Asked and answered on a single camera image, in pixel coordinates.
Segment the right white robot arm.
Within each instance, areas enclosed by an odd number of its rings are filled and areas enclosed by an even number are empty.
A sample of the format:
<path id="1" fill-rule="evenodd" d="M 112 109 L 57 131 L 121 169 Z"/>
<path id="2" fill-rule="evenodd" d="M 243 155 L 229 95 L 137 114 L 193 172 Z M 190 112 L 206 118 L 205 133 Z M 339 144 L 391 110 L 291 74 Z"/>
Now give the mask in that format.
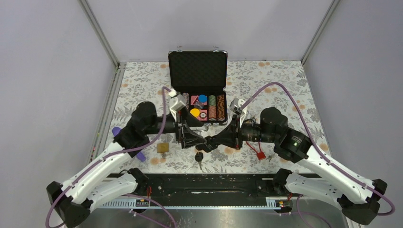
<path id="1" fill-rule="evenodd" d="M 275 107 L 264 109 L 259 123 L 240 122 L 234 115 L 230 124 L 215 136 L 207 136 L 198 150 L 211 152 L 219 145 L 233 149 L 246 142 L 272 143 L 282 159 L 303 166 L 321 177 L 320 181 L 280 169 L 272 181 L 273 191 L 304 195 L 326 202 L 341 210 L 350 220 L 368 225 L 378 215 L 379 200 L 387 184 L 371 180 L 350 170 L 316 147 L 308 136 L 288 126 L 288 119 Z"/>

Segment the brass padlock long shackle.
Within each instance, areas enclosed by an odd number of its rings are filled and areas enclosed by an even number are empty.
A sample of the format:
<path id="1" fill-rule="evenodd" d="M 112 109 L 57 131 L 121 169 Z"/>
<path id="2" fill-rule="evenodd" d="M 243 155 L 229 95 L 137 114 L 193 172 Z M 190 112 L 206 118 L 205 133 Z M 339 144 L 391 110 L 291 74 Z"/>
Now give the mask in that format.
<path id="1" fill-rule="evenodd" d="M 165 158 L 167 156 L 167 153 L 170 151 L 169 143 L 168 142 L 158 143 L 156 151 L 159 155 L 161 155 L 162 158 Z"/>

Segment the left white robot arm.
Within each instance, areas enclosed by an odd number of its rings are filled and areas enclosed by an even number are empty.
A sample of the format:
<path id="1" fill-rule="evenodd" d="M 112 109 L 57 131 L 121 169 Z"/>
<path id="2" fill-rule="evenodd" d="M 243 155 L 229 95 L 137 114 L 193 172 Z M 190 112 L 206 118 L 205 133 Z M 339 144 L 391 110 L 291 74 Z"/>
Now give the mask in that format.
<path id="1" fill-rule="evenodd" d="M 148 178 L 138 168 L 131 168 L 109 183 L 103 184 L 102 181 L 153 144 L 148 137 L 150 134 L 159 138 L 163 133 L 175 133 L 182 143 L 189 134 L 194 144 L 200 144 L 203 139 L 191 128 L 202 126 L 203 123 L 185 107 L 158 117 L 152 102 L 141 102 L 126 126 L 96 159 L 69 180 L 63 183 L 53 181 L 47 186 L 51 210 L 60 216 L 66 227 L 75 228 L 108 201 L 130 193 L 146 193 L 150 189 Z"/>

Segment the black padlock with keys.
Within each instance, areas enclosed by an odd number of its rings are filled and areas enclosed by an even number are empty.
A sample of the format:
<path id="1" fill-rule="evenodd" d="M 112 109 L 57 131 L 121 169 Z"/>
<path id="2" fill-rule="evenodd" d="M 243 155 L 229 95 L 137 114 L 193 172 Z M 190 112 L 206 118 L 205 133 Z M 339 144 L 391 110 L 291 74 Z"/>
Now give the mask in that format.
<path id="1" fill-rule="evenodd" d="M 203 155 L 202 151 L 209 153 L 209 152 L 211 152 L 212 150 L 215 149 L 215 145 L 214 145 L 214 143 L 212 143 L 210 138 L 207 138 L 206 142 L 203 143 L 203 144 L 197 145 L 196 149 L 198 151 L 196 152 L 196 155 L 195 155 L 194 158 L 195 158 L 196 162 L 198 163 L 200 170 L 203 172 L 201 162 L 202 162 L 202 160 L 204 158 L 204 155 Z"/>

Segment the red cable lock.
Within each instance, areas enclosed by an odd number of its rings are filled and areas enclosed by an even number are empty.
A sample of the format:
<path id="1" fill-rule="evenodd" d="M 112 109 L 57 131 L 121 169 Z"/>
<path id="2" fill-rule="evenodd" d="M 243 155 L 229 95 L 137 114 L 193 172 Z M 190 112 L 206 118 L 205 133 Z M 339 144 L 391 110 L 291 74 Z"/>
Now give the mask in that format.
<path id="1" fill-rule="evenodd" d="M 264 153 L 263 150 L 262 150 L 261 142 L 260 142 L 260 141 L 258 142 L 258 147 L 259 147 L 258 150 L 255 149 L 249 142 L 246 142 L 246 144 L 247 144 L 248 147 L 250 147 L 250 148 L 255 152 L 256 157 L 257 157 L 257 159 L 258 159 L 259 161 L 266 159 L 266 155 L 265 155 L 265 153 Z"/>

